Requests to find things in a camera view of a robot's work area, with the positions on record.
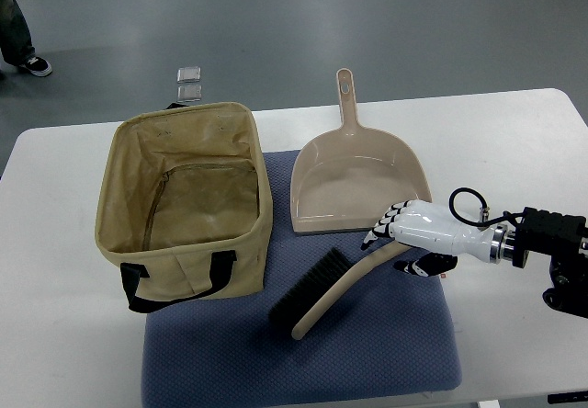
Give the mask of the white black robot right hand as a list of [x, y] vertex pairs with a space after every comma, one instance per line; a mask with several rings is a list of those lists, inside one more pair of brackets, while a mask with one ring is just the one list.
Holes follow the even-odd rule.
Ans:
[[426, 256], [407, 263], [401, 270], [411, 275], [431, 277], [451, 270], [451, 256], [469, 254], [484, 263], [498, 264], [492, 254], [495, 229], [485, 230], [459, 221], [447, 206], [419, 199], [388, 207], [367, 233], [361, 248], [367, 249], [380, 238], [424, 249]]

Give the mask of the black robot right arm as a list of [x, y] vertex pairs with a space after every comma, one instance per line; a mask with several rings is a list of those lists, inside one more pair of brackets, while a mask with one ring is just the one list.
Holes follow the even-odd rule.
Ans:
[[[468, 193], [481, 204], [480, 217], [473, 221], [460, 215], [455, 200]], [[550, 309], [585, 318], [587, 316], [587, 219], [526, 207], [500, 217], [489, 218], [489, 206], [483, 195], [469, 187], [454, 190], [448, 200], [451, 215], [459, 222], [490, 233], [487, 249], [491, 262], [507, 261], [524, 268], [531, 253], [550, 257], [552, 286], [542, 294]]]

